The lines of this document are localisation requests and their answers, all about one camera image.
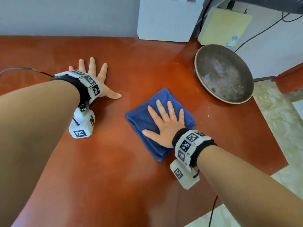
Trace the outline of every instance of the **black and white square code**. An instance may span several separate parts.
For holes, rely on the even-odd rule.
[[[95,120],[94,120],[93,116],[91,116],[90,121],[91,121],[92,126],[94,126]]]
[[[77,138],[87,136],[84,130],[74,131]]]
[[[186,139],[188,139],[191,142],[194,142],[198,138],[199,136],[195,135],[194,133],[190,133],[188,136],[186,136]]]
[[[184,162],[185,160],[185,154],[183,154],[180,150],[178,151],[179,158]]]
[[[189,142],[187,142],[186,140],[184,140],[181,145],[180,148],[186,153],[188,151],[188,149],[190,148],[191,144]]]
[[[86,79],[91,85],[96,83],[89,75],[86,75],[83,78]]]
[[[180,180],[183,177],[182,172],[179,170],[179,168],[176,168],[176,170],[174,171],[175,175],[177,176],[177,178]]]
[[[80,72],[79,70],[73,70],[73,71],[71,71],[71,72],[76,73],[76,74],[78,74],[78,75],[80,75],[80,76],[86,75],[86,73]]]
[[[95,96],[97,96],[98,94],[100,94],[100,89],[99,89],[99,87],[98,87],[97,84],[95,86],[93,86],[92,88],[93,88]]]
[[[200,135],[200,136],[205,136],[205,134],[201,133],[200,131],[194,131],[194,133],[196,133],[197,135]]]

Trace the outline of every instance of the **wristband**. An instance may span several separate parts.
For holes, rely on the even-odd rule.
[[[93,76],[79,70],[61,72],[55,74],[52,80],[64,80],[74,85],[80,94],[78,107],[83,112],[89,109],[89,105],[101,94],[102,87]]]
[[[187,128],[182,128],[175,134],[172,145],[175,148],[175,156],[189,171],[197,166],[198,156],[204,148],[210,145],[217,146],[211,137]]]

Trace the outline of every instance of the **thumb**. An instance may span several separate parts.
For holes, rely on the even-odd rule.
[[[114,92],[113,90],[110,90],[109,87],[107,87],[106,85],[102,85],[102,93],[99,97],[102,96],[107,96],[108,98],[111,99],[120,99],[122,97],[121,94]]]
[[[142,133],[151,140],[154,140],[155,142],[159,143],[160,135],[158,135],[157,133],[150,130],[143,130]]]

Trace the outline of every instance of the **forearm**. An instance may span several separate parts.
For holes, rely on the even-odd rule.
[[[11,226],[34,190],[80,101],[56,80],[0,97],[0,223]]]
[[[197,165],[241,226],[301,226],[303,201],[270,176],[217,146]]]

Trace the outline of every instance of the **red wooden table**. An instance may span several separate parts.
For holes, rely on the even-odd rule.
[[[125,119],[163,87],[194,116],[197,129],[267,174],[287,165],[256,102],[223,103],[200,84],[194,56],[200,45],[137,38],[0,37],[0,69],[31,67],[50,74],[77,68],[80,58],[108,63],[106,84],[123,97],[99,98],[91,137],[64,134],[13,226],[184,226],[212,208],[215,193],[200,181],[184,190],[170,171],[173,153],[155,160]],[[49,77],[15,70],[0,94]]]

